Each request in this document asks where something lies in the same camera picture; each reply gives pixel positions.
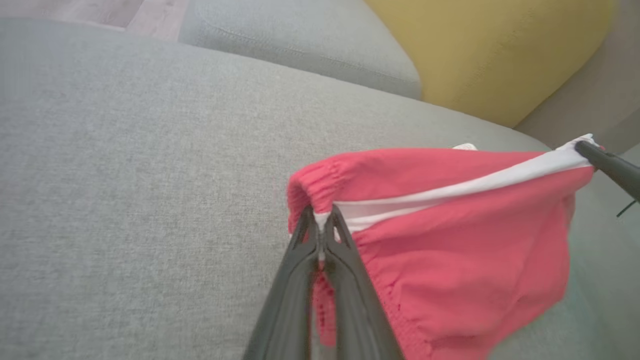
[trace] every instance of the red cloth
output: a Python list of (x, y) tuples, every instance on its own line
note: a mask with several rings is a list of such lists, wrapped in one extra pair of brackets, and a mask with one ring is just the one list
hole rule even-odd
[[(289, 232), (307, 205), (321, 219), (336, 203), (407, 360), (482, 359), (563, 297), (574, 193), (593, 174), (572, 148), (565, 151), (557, 155), (573, 163), (551, 152), (456, 149), (334, 156), (291, 177)], [(469, 183), (500, 171), (517, 177), (533, 159), (551, 173), (507, 186), (498, 180), (490, 190)], [(438, 197), (467, 183), (480, 190)], [(320, 278), (314, 308), (325, 345), (335, 344), (332, 295)]]

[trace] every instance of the red fabric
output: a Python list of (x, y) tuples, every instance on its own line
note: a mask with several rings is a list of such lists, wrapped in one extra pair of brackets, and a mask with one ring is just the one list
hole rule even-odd
[[(289, 232), (309, 204), (397, 197), (460, 183), (540, 152), (389, 149), (342, 154), (291, 177)], [(476, 193), (355, 232), (353, 239), (407, 360), (482, 359), (563, 297), (574, 193), (582, 167)], [(333, 291), (314, 307), (335, 344)]]

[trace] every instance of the yellow cushion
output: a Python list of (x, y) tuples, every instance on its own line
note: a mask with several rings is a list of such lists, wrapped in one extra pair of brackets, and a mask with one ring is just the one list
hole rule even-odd
[(602, 43), (614, 0), (366, 0), (413, 60), (422, 99), (513, 127)]

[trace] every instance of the gray couch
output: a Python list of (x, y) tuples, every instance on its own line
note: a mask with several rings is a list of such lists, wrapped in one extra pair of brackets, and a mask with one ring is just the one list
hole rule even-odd
[[(285, 185), (346, 151), (544, 151), (274, 63), (0, 19), (0, 359), (239, 359), (287, 245)], [(562, 303), (493, 359), (638, 359), (640, 251), (589, 187)]]

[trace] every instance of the sofa cushion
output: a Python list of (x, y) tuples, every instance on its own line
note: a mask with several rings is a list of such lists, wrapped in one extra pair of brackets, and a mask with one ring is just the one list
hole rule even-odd
[(362, 0), (191, 0), (179, 41), (421, 95), (413, 63)]
[[(1, 359), (239, 359), (295, 170), (380, 147), (545, 149), (317, 74), (55, 22), (0, 19), (0, 85)], [(598, 359), (593, 314), (552, 311), (502, 358)]]

